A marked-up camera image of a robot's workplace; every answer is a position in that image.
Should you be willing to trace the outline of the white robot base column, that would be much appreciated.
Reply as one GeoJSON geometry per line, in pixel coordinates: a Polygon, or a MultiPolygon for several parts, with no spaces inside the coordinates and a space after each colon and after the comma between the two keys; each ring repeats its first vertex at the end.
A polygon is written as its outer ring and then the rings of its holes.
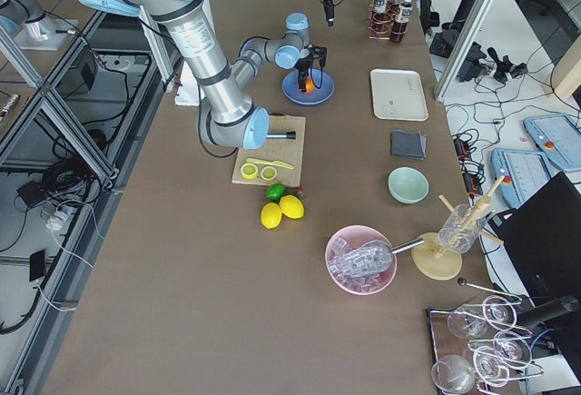
{"type": "Polygon", "coordinates": [[[190,66],[186,62],[182,64],[174,103],[178,106],[199,105],[198,84],[190,66]]]}

